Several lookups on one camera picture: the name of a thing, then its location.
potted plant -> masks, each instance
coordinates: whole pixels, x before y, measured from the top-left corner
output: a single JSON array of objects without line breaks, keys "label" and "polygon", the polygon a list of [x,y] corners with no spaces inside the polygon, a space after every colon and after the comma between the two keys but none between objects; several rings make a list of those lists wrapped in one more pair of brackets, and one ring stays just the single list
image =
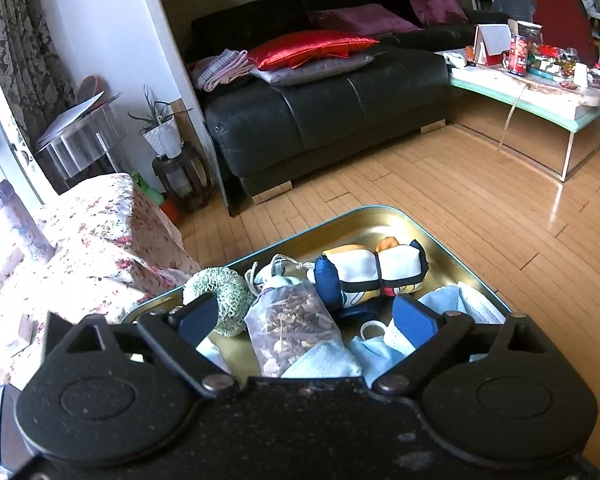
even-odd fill
[{"label": "potted plant", "polygon": [[136,117],[129,112],[126,114],[136,121],[146,123],[140,133],[158,156],[166,155],[173,158],[180,155],[182,152],[182,139],[174,116],[188,112],[188,110],[174,113],[171,105],[165,101],[157,101],[154,93],[147,86],[144,86],[144,98],[149,107],[149,114],[146,117]]}]

water bottle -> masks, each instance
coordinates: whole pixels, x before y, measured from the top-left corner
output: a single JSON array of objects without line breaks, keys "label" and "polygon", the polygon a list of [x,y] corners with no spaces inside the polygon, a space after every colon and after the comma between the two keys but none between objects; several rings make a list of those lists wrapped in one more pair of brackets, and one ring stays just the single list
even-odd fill
[{"label": "water bottle", "polygon": [[8,180],[0,183],[0,210],[16,235],[16,243],[34,262],[47,264],[56,252],[13,190]]}]

folded blanket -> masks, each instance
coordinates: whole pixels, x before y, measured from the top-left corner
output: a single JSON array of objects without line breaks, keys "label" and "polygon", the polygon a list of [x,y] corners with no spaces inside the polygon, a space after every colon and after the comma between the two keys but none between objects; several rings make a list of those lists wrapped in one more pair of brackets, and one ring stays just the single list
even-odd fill
[{"label": "folded blanket", "polygon": [[247,58],[247,51],[226,49],[220,56],[206,57],[193,65],[190,77],[194,88],[211,92],[219,84],[227,84],[234,79],[249,74],[254,68]]}]

green scrunchie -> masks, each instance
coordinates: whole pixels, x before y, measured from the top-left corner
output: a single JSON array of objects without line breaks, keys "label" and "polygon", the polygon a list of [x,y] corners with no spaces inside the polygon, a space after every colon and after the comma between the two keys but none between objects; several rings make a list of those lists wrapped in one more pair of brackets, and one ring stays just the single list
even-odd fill
[{"label": "green scrunchie", "polygon": [[211,267],[194,274],[184,285],[184,304],[212,292],[218,300],[218,324],[214,329],[222,336],[233,337],[242,332],[246,325],[244,316],[253,303],[254,296],[244,278],[227,267]]}]

screw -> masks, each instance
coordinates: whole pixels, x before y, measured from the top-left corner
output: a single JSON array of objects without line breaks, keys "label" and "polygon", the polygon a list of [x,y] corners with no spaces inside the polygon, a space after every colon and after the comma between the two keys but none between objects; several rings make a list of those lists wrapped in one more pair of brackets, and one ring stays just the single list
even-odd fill
[{"label": "screw", "polygon": [[409,386],[409,380],[402,375],[389,374],[378,381],[378,388],[382,393],[387,395],[395,395],[403,391]]},{"label": "screw", "polygon": [[202,379],[202,385],[210,392],[216,393],[231,388],[234,383],[234,378],[227,374],[211,374]]}]

